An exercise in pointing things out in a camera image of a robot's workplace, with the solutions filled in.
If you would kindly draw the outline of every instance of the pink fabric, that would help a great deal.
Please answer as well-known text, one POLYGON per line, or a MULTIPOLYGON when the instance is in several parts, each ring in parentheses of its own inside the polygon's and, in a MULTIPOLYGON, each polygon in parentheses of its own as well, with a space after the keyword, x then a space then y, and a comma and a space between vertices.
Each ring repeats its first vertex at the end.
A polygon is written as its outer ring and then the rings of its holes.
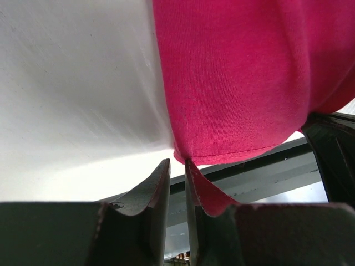
POLYGON ((245 160, 355 97, 354 0, 153 0, 175 157, 245 160))
POLYGON ((228 206, 240 204, 213 185, 212 182, 204 177, 196 165, 189 161, 187 164, 189 166, 186 170, 190 171, 190 175, 187 174, 189 189, 195 191, 195 193, 191 193, 192 202, 200 204, 208 215, 221 215, 228 206))

